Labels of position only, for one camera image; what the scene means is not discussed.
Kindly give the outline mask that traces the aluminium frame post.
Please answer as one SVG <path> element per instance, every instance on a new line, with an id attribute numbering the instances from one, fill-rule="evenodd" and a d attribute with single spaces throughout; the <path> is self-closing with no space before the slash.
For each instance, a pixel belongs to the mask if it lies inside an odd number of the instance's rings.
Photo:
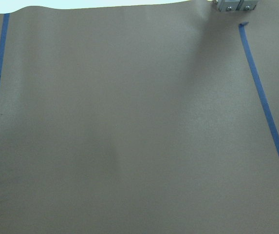
<path id="1" fill-rule="evenodd" d="M 212 2 L 220 12 L 251 11 L 259 3 L 258 0 L 213 0 Z"/>

